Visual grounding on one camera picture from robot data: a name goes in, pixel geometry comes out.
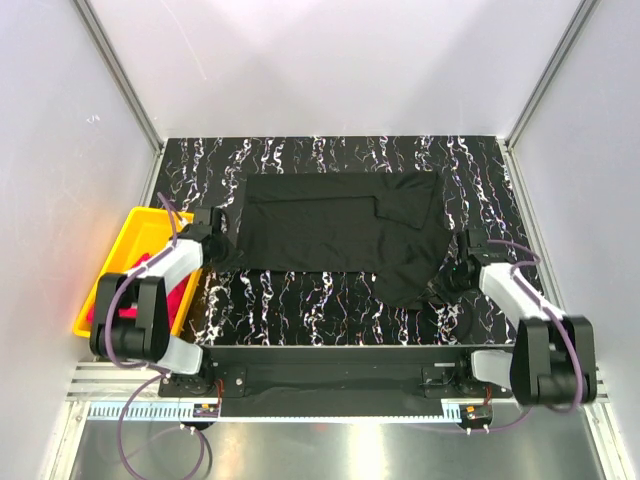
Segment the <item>black t shirt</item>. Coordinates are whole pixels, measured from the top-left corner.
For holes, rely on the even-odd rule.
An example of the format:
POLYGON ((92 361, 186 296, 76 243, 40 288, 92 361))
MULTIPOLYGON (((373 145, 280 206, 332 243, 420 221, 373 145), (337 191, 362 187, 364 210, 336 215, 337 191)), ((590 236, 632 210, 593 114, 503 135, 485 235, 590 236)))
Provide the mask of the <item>black t shirt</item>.
POLYGON ((423 304, 452 232, 433 171, 252 175, 234 246, 241 270, 370 273, 382 303, 423 304))

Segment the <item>red t shirt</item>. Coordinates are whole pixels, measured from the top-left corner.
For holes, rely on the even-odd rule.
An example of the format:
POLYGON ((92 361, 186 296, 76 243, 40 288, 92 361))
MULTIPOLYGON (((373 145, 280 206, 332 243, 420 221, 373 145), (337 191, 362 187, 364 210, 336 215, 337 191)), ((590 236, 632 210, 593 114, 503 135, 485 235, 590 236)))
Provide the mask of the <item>red t shirt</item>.
MULTIPOLYGON (((151 264, 153 256, 148 259, 140 260, 137 266, 131 267, 122 274, 129 276, 143 265, 148 268, 140 273, 128 286, 125 293, 122 294, 121 302, 118 305, 118 315, 120 318, 136 318, 139 311, 143 313, 153 313, 154 308, 160 300, 160 294, 166 294, 166 311, 167 323, 171 332, 170 304, 176 302, 180 305, 182 293, 178 292, 177 286, 183 289, 181 283, 185 278, 189 277, 195 270, 194 262, 187 261, 186 256, 178 253, 165 255, 162 259, 151 264)), ((89 337, 92 322, 96 313, 96 301, 103 304, 101 300, 102 277, 109 276, 112 273, 103 274, 97 279, 94 287, 84 302, 80 313, 74 323, 74 332, 78 336, 89 337)))

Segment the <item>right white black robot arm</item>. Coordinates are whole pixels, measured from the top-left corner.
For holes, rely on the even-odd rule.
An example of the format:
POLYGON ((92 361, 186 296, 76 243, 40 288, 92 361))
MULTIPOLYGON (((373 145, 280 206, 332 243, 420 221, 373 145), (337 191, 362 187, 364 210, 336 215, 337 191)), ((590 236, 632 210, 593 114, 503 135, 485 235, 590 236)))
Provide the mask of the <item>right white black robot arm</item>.
POLYGON ((597 397, 593 326, 547 300, 521 273, 540 257, 512 241, 490 239, 479 230, 457 234, 458 254, 428 287, 432 302, 452 304, 477 290, 499 307, 516 329, 510 351, 479 349, 454 371, 466 396, 488 385, 512 393, 524 406, 571 412, 597 397))

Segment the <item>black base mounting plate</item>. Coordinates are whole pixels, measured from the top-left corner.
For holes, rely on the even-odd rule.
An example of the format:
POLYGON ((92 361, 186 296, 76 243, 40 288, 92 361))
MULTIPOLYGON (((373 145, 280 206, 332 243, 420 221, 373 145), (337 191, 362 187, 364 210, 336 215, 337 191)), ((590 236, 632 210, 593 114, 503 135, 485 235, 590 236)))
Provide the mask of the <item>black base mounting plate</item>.
POLYGON ((498 386, 464 382, 457 378, 462 361, 473 346, 340 346, 206 348, 205 374, 187 386, 215 387, 210 400, 221 405, 333 405, 337 409, 416 412, 420 404, 440 399, 417 392, 430 383, 453 386, 463 393, 486 394, 478 402, 509 398, 498 386))

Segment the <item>aluminium frame rail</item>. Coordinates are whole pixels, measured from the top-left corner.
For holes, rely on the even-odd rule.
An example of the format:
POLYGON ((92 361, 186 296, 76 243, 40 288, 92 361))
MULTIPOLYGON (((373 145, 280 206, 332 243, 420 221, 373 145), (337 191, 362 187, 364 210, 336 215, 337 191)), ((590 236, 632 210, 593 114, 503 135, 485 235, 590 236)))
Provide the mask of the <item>aluminium frame rail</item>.
MULTIPOLYGON (((80 362, 74 372, 67 392, 71 400, 91 401, 124 401, 136 388, 152 379, 157 372, 151 370, 124 370, 100 362, 80 362)), ((156 380, 145 387, 139 394, 142 399, 156 398, 206 398, 212 399, 216 394, 215 387, 187 386, 180 383, 177 377, 156 380)), ((426 387, 419 387, 417 392, 425 398, 440 399, 442 402, 478 403, 486 394, 481 387, 477 393, 463 393, 460 388, 453 386, 436 386, 430 383, 426 387)))

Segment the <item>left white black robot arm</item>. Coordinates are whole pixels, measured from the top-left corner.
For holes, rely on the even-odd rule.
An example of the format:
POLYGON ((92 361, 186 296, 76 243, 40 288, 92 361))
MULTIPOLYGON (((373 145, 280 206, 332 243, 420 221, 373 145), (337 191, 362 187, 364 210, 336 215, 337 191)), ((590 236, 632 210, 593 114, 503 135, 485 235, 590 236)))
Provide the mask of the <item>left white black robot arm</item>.
POLYGON ((182 228, 173 213, 169 222, 171 236, 158 252, 97 281, 89 347, 121 368, 147 365, 181 374, 181 384, 193 395, 203 396, 214 388, 216 372, 204 364, 201 347, 171 333, 178 321, 170 319, 167 299, 205 266, 218 271, 238 268, 242 253, 223 231, 228 216, 220 208, 197 209, 182 228))

